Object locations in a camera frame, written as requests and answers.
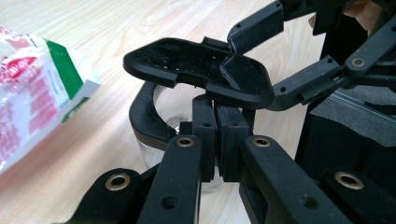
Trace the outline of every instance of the red and white packaging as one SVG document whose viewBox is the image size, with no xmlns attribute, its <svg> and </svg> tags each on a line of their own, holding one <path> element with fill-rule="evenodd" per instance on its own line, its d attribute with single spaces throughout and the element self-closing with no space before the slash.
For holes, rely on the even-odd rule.
<svg viewBox="0 0 396 224">
<path fill-rule="evenodd" d="M 100 83 L 85 57 L 0 27 L 0 174 L 67 121 Z"/>
</svg>

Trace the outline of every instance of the transparent container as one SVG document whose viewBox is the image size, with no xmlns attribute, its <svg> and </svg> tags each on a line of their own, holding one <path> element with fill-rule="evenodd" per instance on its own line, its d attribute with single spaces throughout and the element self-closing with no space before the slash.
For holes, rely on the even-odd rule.
<svg viewBox="0 0 396 224">
<path fill-rule="evenodd" d="M 160 117 L 178 134 L 181 121 L 191 121 L 192 99 L 205 93 L 205 90 L 187 84 L 177 84 L 173 89 L 157 86 L 154 91 L 154 105 Z M 137 141 L 145 164 L 151 168 L 161 162 L 164 151 Z M 202 191 L 213 191 L 222 185 L 219 168 L 215 166 L 215 177 L 202 184 Z"/>
</svg>

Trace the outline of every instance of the wooden table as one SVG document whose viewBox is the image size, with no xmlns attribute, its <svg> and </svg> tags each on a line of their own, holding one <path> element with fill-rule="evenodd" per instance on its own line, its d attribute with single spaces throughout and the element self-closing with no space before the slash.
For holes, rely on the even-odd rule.
<svg viewBox="0 0 396 224">
<path fill-rule="evenodd" d="M 143 84 L 122 68 L 127 52 L 160 39 L 225 41 L 238 21 L 270 1 L 2 1 L 0 25 L 38 35 L 87 55 L 104 82 L 65 125 L 0 175 L 0 223 L 66 222 L 102 173 L 147 170 L 128 110 Z M 286 22 L 285 32 L 249 52 L 266 66 L 273 84 L 318 59 L 323 35 L 313 37 L 307 17 Z M 256 134 L 275 138 L 291 156 L 305 107 L 260 110 Z M 238 184 L 202 195 L 201 223 L 247 223 Z"/>
</svg>

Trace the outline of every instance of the screw hole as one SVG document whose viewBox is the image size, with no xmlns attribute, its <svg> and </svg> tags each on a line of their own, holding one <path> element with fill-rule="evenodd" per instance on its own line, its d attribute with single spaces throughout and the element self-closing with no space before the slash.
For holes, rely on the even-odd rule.
<svg viewBox="0 0 396 224">
<path fill-rule="evenodd" d="M 345 173 L 345 172 L 337 172 L 335 174 L 335 180 L 340 183 L 342 186 L 349 189 L 363 189 L 363 182 L 357 178 L 356 176 Z"/>
<path fill-rule="evenodd" d="M 131 183 L 131 178 L 125 174 L 112 175 L 106 182 L 106 188 L 112 191 L 125 189 Z"/>
<path fill-rule="evenodd" d="M 308 196 L 308 195 L 303 195 L 301 198 L 300 198 L 300 203 L 304 206 L 304 207 L 306 207 L 306 208 L 308 208 L 308 209 L 317 209 L 318 208 L 318 206 L 319 206 L 319 204 L 318 204 L 318 202 L 315 200 L 315 199 L 313 199 L 312 197 L 310 197 L 310 196 Z"/>
<path fill-rule="evenodd" d="M 364 60 L 363 60 L 363 58 L 356 58 L 356 59 L 352 60 L 352 64 L 355 67 L 363 67 L 364 66 Z"/>
<path fill-rule="evenodd" d="M 168 196 L 163 198 L 161 205 L 166 210 L 175 209 L 178 206 L 178 198 L 175 196 Z"/>
<path fill-rule="evenodd" d="M 177 145 L 180 147 L 190 147 L 194 145 L 194 141 L 191 138 L 181 138 L 177 140 Z"/>
<path fill-rule="evenodd" d="M 254 145 L 258 146 L 258 147 L 269 147 L 271 146 L 271 142 L 268 141 L 265 138 L 256 138 L 253 141 Z"/>
</svg>

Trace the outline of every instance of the black plastic plate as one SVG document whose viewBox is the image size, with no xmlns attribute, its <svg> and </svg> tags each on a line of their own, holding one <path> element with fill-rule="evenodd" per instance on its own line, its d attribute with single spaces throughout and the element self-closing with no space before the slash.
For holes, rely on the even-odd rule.
<svg viewBox="0 0 396 224">
<path fill-rule="evenodd" d="M 124 69 L 134 77 L 173 88 L 187 83 L 230 105 L 261 109 L 274 91 L 265 67 L 231 53 L 226 43 L 206 38 L 202 44 L 165 38 L 125 55 Z"/>
</svg>

